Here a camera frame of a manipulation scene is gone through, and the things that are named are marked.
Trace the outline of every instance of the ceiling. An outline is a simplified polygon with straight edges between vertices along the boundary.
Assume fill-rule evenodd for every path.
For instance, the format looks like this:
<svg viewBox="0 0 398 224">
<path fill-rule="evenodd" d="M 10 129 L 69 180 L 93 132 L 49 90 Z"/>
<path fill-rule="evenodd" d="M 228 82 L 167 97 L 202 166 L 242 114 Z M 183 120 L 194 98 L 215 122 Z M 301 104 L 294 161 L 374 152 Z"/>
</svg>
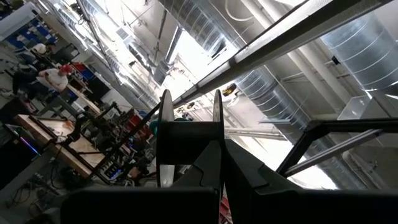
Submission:
<svg viewBox="0 0 398 224">
<path fill-rule="evenodd" d="M 123 25 L 123 22 L 127 22 L 127 27 L 134 38 L 140 42 L 148 53 L 148 58 L 151 59 L 155 64 L 158 64 L 167 54 L 167 51 L 172 42 L 174 32 L 177 28 L 177 21 L 173 18 L 171 14 L 165 12 L 163 6 L 156 0 L 140 0 L 140 1 L 127 1 L 127 0 L 96 0 L 99 5 L 108 11 L 108 15 L 111 16 L 118 24 Z M 217 11 L 222 15 L 222 17 L 236 30 L 236 32 L 242 37 L 246 42 L 250 42 L 256 38 L 262 31 L 264 27 L 259 23 L 259 21 L 252 16 L 252 13 L 245 7 L 241 0 L 228 0 L 228 5 L 226 7 L 225 0 L 207 0 L 209 1 Z M 264 10 L 257 1 L 254 1 L 257 7 L 262 10 L 262 12 L 267 16 L 268 19 L 272 19 L 271 16 Z M 286 4 L 281 4 L 277 1 L 273 2 L 274 7 L 276 7 L 280 12 L 288 12 L 290 6 Z M 396 20 L 393 15 L 398 9 L 398 1 L 394 1 L 387 6 L 384 6 L 376 10 L 375 14 L 377 18 L 382 22 L 386 29 L 391 33 L 393 37 L 398 39 L 398 27 L 396 27 Z M 229 15 L 234 17 L 245 19 L 245 21 L 237 21 L 232 19 Z M 187 49 L 194 47 L 185 45 L 183 46 Z M 315 52 L 318 58 L 325 64 L 327 69 L 333 74 L 338 82 L 347 90 L 347 92 L 352 96 L 364 96 L 366 95 L 358 85 L 358 82 L 353 78 L 353 76 L 348 72 L 348 70 L 343 65 L 335 65 L 331 58 L 333 54 L 328 50 L 327 46 L 320 40 L 317 39 L 309 43 L 309 48 Z M 181 72 L 172 72 L 168 79 L 167 86 L 158 86 L 156 84 L 148 84 L 153 90 L 158 94 L 162 92 L 164 88 L 172 89 L 174 93 L 174 98 L 179 94 L 183 93 L 194 85 L 197 81 L 202 79 L 206 73 L 204 71 L 198 72 L 198 69 L 189 66 L 187 62 L 187 57 L 190 51 L 186 50 L 185 53 L 181 53 L 177 57 L 176 67 Z M 192 55 L 199 57 L 198 52 L 192 50 Z M 305 63 L 312 68 L 311 63 L 304 57 L 301 53 L 299 55 L 304 59 Z M 280 58 L 272 60 L 266 63 L 269 71 L 275 76 L 278 82 L 286 89 L 287 93 L 295 100 L 295 102 L 300 105 L 300 107 L 312 118 L 312 119 L 336 119 L 339 117 L 341 110 L 345 107 L 345 103 L 341 101 L 338 95 L 333 92 L 333 90 L 326 84 L 324 79 L 313 69 L 317 78 L 321 80 L 322 87 L 330 93 L 331 97 L 335 99 L 336 102 L 341 106 L 341 110 L 335 110 L 327 102 L 327 100 L 319 94 L 318 90 L 314 87 L 312 83 L 308 81 L 308 78 L 303 75 L 301 70 L 296 66 L 295 63 L 287 56 L 284 55 Z M 139 74 L 141 79 L 145 79 L 148 83 L 152 83 L 148 74 L 141 72 Z M 211 119 L 211 99 L 213 95 L 210 93 L 204 97 L 201 97 L 195 105 L 194 108 L 187 110 L 191 113 L 193 117 L 199 120 L 210 120 Z M 266 119 L 265 115 L 256 107 L 256 105 L 249 100 L 245 95 L 239 96 L 239 101 L 234 105 L 228 104 L 231 98 L 224 99 L 224 108 L 226 110 L 226 127 L 230 128 L 264 128 L 274 130 L 274 125 L 272 123 L 260 123 Z M 280 146 L 276 146 L 274 140 L 267 140 L 263 138 L 247 138 L 247 137 L 237 137 L 231 135 L 240 145 L 249 148 L 253 148 L 250 151 L 257 157 L 262 157 L 264 162 L 272 162 L 273 164 L 278 164 L 282 161 L 283 157 L 289 151 L 290 145 L 284 146 L 281 149 Z M 347 139 L 348 135 L 335 135 L 332 136 L 335 142 L 340 142 L 343 139 Z M 356 154 L 359 155 L 364 163 L 369 165 L 374 161 L 377 161 L 379 174 L 378 178 L 381 178 L 383 183 L 387 183 L 388 187 L 398 187 L 398 179 L 389 174 L 390 170 L 396 169 L 395 164 L 390 161 L 392 156 L 396 155 L 396 147 L 384 147 L 383 153 L 378 153 L 381 147 L 375 144 L 368 144 L 363 147 L 357 147 Z M 368 174 L 368 168 L 361 166 L 359 169 L 363 170 L 363 173 Z M 318 170 L 312 169 L 311 174 L 318 172 Z"/>
</svg>

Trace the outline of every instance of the white shirt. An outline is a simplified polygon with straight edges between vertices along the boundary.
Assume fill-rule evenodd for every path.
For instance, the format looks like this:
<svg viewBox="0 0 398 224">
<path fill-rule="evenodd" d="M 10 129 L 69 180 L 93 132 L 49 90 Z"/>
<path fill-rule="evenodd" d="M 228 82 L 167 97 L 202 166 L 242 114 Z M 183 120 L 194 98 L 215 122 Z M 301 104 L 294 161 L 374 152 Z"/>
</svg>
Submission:
<svg viewBox="0 0 398 224">
<path fill-rule="evenodd" d="M 57 84 L 60 88 L 65 88 L 68 85 L 68 78 L 66 76 L 59 76 L 58 72 L 59 70 L 56 68 L 50 68 L 47 70 L 44 70 L 49 74 L 49 78 L 54 82 L 54 84 Z M 44 77 L 37 77 L 37 81 L 44 86 L 47 86 L 50 89 L 53 89 L 53 86 L 44 78 Z"/>
<path fill-rule="evenodd" d="M 45 44 L 36 44 L 32 47 L 33 50 L 36 50 L 39 54 L 45 54 L 47 49 L 45 48 Z"/>
</svg>

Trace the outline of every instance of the ceiling light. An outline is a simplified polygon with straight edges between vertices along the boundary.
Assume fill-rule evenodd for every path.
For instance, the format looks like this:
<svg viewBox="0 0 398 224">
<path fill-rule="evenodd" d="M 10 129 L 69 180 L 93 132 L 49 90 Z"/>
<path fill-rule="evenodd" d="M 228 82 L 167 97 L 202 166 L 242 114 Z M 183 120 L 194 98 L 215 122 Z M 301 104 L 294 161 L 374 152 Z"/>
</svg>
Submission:
<svg viewBox="0 0 398 224">
<path fill-rule="evenodd" d="M 305 0 L 275 0 L 275 1 L 295 7 L 303 3 Z"/>
</svg>

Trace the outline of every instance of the person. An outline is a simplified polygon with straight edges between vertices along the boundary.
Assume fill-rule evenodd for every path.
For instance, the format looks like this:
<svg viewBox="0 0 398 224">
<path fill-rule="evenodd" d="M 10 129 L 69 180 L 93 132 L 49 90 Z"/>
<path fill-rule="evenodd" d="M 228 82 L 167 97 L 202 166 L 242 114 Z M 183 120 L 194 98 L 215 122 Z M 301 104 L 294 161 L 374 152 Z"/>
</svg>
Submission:
<svg viewBox="0 0 398 224">
<path fill-rule="evenodd" d="M 31 49 L 34 54 L 30 54 L 30 52 L 23 52 L 19 56 L 25 60 L 25 62 L 29 65 L 32 65 L 36 60 L 36 55 L 39 57 L 45 57 L 50 54 L 53 54 L 55 51 L 55 44 L 49 43 L 49 44 L 36 44 L 33 46 Z"/>
<path fill-rule="evenodd" d="M 67 75 L 72 72 L 71 65 L 62 65 L 59 69 L 50 68 L 39 73 L 16 72 L 12 78 L 12 91 L 1 93 L 2 96 L 17 96 L 22 84 L 27 84 L 28 99 L 33 99 L 36 94 L 47 94 L 49 90 L 61 92 L 68 85 Z"/>
</svg>

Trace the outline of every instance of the wooden table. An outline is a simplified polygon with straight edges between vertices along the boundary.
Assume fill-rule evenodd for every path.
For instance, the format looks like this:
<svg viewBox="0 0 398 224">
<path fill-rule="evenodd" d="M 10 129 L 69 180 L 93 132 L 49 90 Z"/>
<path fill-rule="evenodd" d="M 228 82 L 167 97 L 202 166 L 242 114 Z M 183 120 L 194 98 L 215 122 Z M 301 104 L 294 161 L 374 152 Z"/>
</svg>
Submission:
<svg viewBox="0 0 398 224">
<path fill-rule="evenodd" d="M 17 115 L 16 121 L 28 130 L 33 137 L 35 137 L 42 144 L 47 143 L 51 140 L 51 136 L 47 134 L 41 127 L 35 124 L 28 115 Z M 57 133 L 60 133 L 61 136 L 66 136 L 70 134 L 73 130 L 66 125 L 65 121 L 42 121 L 44 125 L 54 129 Z M 69 145 L 71 148 L 76 150 L 76 152 L 97 152 L 95 148 L 91 145 L 91 143 L 84 138 L 80 137 L 79 140 L 73 142 Z M 57 154 L 59 158 L 65 161 L 65 163 L 71 168 L 75 169 L 82 177 L 86 178 L 91 174 L 89 168 L 84 166 L 75 156 L 70 154 L 66 149 L 62 148 L 59 145 L 54 147 L 49 147 L 54 154 Z M 84 154 L 81 155 L 90 165 L 95 167 L 103 158 L 103 154 Z"/>
<path fill-rule="evenodd" d="M 101 110 L 93 103 L 91 102 L 82 92 L 77 90 L 71 85 L 67 85 L 68 89 L 72 91 L 77 97 L 79 97 L 87 106 L 92 109 L 97 115 L 101 114 Z"/>
</svg>

